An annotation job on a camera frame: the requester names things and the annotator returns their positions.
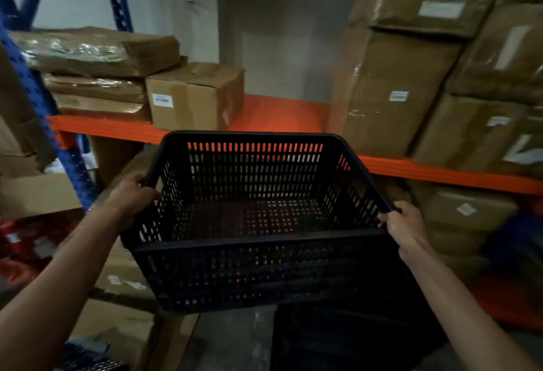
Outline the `orange shelf beam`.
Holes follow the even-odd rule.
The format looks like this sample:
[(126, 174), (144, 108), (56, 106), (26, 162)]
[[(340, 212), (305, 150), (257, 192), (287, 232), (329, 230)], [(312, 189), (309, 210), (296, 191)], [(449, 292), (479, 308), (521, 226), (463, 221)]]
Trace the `orange shelf beam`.
[(479, 305), (497, 322), (543, 333), (543, 290), (511, 279), (480, 277), (470, 285)]
[[(232, 123), (230, 130), (316, 133), (322, 131), (327, 106), (320, 103), (287, 100), (246, 94), (243, 112)], [(69, 134), (86, 134), (120, 140), (160, 144), (166, 131), (152, 124), (91, 117), (55, 115), (47, 117), (53, 135), (62, 149), (74, 147)], [(462, 187), (492, 189), (543, 198), (543, 182), (520, 176), (487, 173), (466, 173), (420, 166), (408, 159), (394, 160), (361, 156), (371, 173), (425, 182), (437, 182)]]

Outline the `worn cardboard box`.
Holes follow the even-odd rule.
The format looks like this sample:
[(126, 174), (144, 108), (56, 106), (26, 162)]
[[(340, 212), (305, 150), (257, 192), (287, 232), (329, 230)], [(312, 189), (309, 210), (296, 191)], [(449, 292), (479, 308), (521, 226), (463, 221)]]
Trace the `worn cardboard box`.
[(0, 175), (37, 176), (57, 153), (0, 42)]

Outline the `flat plastic-wrapped cardboard package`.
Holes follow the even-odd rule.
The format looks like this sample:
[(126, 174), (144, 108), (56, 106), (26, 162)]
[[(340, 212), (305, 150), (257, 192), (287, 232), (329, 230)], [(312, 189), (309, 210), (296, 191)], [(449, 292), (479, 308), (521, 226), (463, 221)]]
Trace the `flat plastic-wrapped cardboard package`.
[(41, 74), (41, 77), (51, 93), (129, 103), (142, 104), (147, 101), (143, 80), (60, 76), (51, 73)]
[(132, 123), (152, 123), (152, 113), (147, 102), (120, 102), (59, 93), (51, 95), (59, 112), (63, 115)]
[(184, 62), (174, 36), (100, 27), (8, 31), (27, 65), (41, 73), (146, 78)]

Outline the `person's right forearm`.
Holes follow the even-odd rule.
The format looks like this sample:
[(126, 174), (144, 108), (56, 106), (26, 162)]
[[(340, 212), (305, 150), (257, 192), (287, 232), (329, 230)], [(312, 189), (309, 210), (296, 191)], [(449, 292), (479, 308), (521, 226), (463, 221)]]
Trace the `person's right forearm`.
[(467, 371), (543, 371), (435, 254), (416, 243), (400, 257)]

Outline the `black ribbed plastic item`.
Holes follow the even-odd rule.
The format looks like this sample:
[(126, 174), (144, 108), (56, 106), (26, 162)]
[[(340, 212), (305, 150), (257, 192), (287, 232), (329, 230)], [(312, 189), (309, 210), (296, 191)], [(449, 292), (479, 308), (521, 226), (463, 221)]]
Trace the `black ribbed plastic item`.
[(53, 371), (131, 371), (125, 362), (112, 359), (108, 349), (103, 342), (68, 340)]

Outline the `taped cardboard box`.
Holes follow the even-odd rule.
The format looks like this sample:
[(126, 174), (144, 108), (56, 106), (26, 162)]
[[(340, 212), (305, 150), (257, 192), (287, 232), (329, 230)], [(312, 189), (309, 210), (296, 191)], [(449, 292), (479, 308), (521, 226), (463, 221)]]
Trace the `taped cardboard box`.
[[(147, 144), (102, 191), (93, 206), (104, 203), (111, 192), (124, 180), (145, 176), (159, 146)], [(101, 292), (119, 297), (155, 301), (154, 294), (132, 254), (118, 237), (95, 284)]]

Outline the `person's left hand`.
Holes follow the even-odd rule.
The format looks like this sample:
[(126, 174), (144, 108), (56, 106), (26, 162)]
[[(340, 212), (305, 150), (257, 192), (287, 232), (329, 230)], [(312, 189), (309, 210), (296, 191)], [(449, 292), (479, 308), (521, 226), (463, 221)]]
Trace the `person's left hand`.
[(142, 180), (143, 175), (140, 174), (127, 176), (97, 207), (99, 220), (105, 224), (108, 231), (116, 236), (132, 225), (138, 213), (157, 202), (138, 202), (138, 187), (147, 187), (142, 185)]

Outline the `plain cardboard box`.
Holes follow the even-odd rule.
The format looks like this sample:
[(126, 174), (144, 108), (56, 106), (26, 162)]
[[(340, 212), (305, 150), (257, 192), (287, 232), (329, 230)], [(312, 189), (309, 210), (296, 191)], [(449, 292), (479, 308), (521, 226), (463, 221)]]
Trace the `plain cardboard box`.
[(469, 256), (479, 254), (492, 232), (470, 231), (453, 225), (430, 224), (426, 228), (429, 244), (444, 255)]

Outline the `red packaged goods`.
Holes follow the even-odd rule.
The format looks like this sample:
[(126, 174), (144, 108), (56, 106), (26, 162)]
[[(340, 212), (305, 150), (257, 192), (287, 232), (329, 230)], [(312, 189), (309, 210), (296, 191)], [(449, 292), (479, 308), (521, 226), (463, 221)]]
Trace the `red packaged goods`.
[(30, 283), (80, 220), (78, 214), (68, 212), (0, 218), (0, 280), (13, 286)]

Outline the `person's right hand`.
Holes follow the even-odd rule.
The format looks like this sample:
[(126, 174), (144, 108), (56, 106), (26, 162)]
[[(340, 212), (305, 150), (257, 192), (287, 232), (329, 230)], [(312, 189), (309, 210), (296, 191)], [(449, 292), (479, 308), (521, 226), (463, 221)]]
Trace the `person's right hand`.
[(397, 201), (394, 203), (397, 212), (397, 227), (386, 231), (397, 243), (399, 256), (407, 265), (418, 260), (431, 250), (427, 240), (425, 223), (421, 211), (411, 203)]

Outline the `blue bag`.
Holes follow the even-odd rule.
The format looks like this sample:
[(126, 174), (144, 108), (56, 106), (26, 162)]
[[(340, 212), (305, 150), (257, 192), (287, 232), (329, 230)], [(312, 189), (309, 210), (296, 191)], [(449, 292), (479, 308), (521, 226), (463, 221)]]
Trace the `blue bag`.
[(543, 281), (543, 215), (519, 211), (481, 247), (489, 274)]

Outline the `stack of large cardboard boxes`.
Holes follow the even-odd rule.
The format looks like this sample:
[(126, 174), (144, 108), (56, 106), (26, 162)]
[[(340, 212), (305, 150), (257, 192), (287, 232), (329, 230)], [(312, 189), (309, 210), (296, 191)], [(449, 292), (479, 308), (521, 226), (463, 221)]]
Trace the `stack of large cardboard boxes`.
[(543, 0), (356, 0), (331, 92), (358, 154), (543, 180)]

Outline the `black perforated plastic basket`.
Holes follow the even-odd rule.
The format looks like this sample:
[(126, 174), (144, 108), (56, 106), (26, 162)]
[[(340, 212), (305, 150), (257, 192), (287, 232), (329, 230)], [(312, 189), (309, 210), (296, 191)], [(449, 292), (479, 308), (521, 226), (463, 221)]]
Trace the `black perforated plastic basket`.
[(172, 131), (121, 234), (169, 314), (321, 300), (398, 276), (396, 208), (340, 136)]
[(411, 371), (445, 342), (420, 295), (282, 304), (269, 371)]

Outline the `flattened cardboard sheet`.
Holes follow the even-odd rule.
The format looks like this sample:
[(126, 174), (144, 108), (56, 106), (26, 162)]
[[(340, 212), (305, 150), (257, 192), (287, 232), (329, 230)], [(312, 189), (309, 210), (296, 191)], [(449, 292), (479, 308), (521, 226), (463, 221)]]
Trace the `flattened cardboard sheet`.
[(0, 177), (0, 217), (19, 219), (79, 209), (82, 205), (63, 173)]

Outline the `brown cardboard sheet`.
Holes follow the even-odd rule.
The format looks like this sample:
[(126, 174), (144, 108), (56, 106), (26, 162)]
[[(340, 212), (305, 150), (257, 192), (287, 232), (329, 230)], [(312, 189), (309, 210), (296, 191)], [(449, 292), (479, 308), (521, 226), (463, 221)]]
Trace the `brown cardboard sheet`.
[(178, 371), (198, 319), (88, 299), (70, 339), (104, 350), (131, 371)]

